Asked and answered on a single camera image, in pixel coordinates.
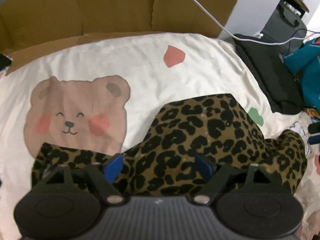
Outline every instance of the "bear print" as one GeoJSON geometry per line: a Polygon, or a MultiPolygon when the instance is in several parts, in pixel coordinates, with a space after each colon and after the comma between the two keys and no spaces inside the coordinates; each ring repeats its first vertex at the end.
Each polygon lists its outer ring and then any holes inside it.
{"type": "Polygon", "coordinates": [[[126,135],[130,87],[120,76],[89,81],[51,77],[32,91],[24,139],[36,158],[44,142],[114,155],[126,135]]]}

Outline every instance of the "pink heart print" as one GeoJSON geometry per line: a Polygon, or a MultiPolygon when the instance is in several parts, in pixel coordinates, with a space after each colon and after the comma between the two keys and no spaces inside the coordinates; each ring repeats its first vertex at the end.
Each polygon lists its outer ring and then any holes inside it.
{"type": "Polygon", "coordinates": [[[173,67],[179,63],[182,63],[186,57],[186,54],[174,46],[168,46],[166,53],[164,54],[163,61],[167,67],[173,67]]]}

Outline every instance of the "bed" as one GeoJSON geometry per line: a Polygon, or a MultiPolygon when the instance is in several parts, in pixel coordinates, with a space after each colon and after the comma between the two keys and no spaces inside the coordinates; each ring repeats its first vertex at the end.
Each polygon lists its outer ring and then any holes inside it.
{"type": "MultiPolygon", "coordinates": [[[[74,46],[41,57],[2,77],[0,91],[0,179],[3,183],[0,232],[3,240],[20,237],[13,210],[30,190],[34,156],[44,142],[111,155],[123,152],[143,140],[164,104],[221,93],[235,97],[259,125],[265,138],[276,138],[291,127],[306,142],[307,127],[311,123],[305,112],[273,113],[233,45],[200,34],[160,33],[74,46]],[[116,98],[114,106],[108,104],[106,89],[116,98]],[[91,111],[87,106],[92,102],[98,111],[95,119],[89,120],[86,112],[91,111]],[[55,111],[53,117],[46,115],[48,109],[55,111]],[[107,120],[105,113],[110,109],[113,114],[107,120]],[[84,120],[89,122],[90,130],[90,134],[83,132],[85,136],[81,135],[81,131],[87,129],[84,120]],[[64,125],[69,127],[67,132],[79,134],[64,138],[57,132],[64,125]],[[110,134],[117,144],[108,144],[108,138],[103,135],[106,127],[111,128],[110,134]]],[[[319,149],[305,143],[305,153],[308,167],[295,196],[305,212],[298,234],[301,239],[311,239],[320,228],[317,225],[320,168],[316,162],[319,149]]]]}

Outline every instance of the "black bag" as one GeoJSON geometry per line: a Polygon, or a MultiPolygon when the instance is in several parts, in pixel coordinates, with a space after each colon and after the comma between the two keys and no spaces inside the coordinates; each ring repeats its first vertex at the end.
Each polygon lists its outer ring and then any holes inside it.
{"type": "MultiPolygon", "coordinates": [[[[236,34],[238,38],[259,41],[257,38],[236,34]]],[[[238,41],[236,51],[266,95],[272,112],[295,115],[303,110],[301,87],[294,81],[288,68],[279,58],[275,46],[238,41]]]]}
{"type": "MultiPolygon", "coordinates": [[[[271,43],[287,41],[291,37],[304,38],[307,33],[306,29],[307,27],[302,19],[300,19],[300,17],[289,9],[287,5],[284,4],[284,1],[281,0],[262,30],[263,37],[261,38],[261,41],[271,43]]],[[[292,40],[284,45],[277,46],[277,51],[282,55],[287,56],[298,50],[301,47],[302,42],[303,40],[292,40]]]]}

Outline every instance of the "leopard print fabric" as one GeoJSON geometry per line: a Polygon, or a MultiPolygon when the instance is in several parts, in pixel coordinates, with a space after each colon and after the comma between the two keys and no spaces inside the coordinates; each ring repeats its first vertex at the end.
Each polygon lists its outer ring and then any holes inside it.
{"type": "MultiPolygon", "coordinates": [[[[52,152],[66,153],[63,160],[55,159],[55,164],[81,168],[79,163],[75,163],[75,157],[67,160],[67,149],[50,147],[52,152]]],[[[86,163],[81,165],[104,161],[100,155],[97,157],[97,153],[75,151],[74,155],[81,155],[83,159],[88,154],[86,163]]],[[[279,177],[283,186],[292,193],[307,167],[304,143],[297,133],[285,130],[277,140],[265,140],[259,127],[232,95],[210,95],[162,107],[143,142],[123,153],[124,167],[113,185],[124,195],[192,197],[204,185],[193,165],[196,153],[203,154],[214,163],[229,163],[236,168],[245,169],[250,163],[258,163],[279,177]]],[[[51,154],[44,154],[41,149],[39,155],[48,158],[51,154]]],[[[39,173],[35,176],[35,181],[38,181],[41,172],[36,163],[33,176],[39,173]]]]}
{"type": "MultiPolygon", "coordinates": [[[[102,153],[44,143],[32,168],[32,186],[35,186],[59,165],[68,165],[71,169],[82,169],[91,163],[104,163],[110,158],[102,153]]],[[[83,190],[87,189],[84,184],[77,184],[77,187],[83,190]]]]}

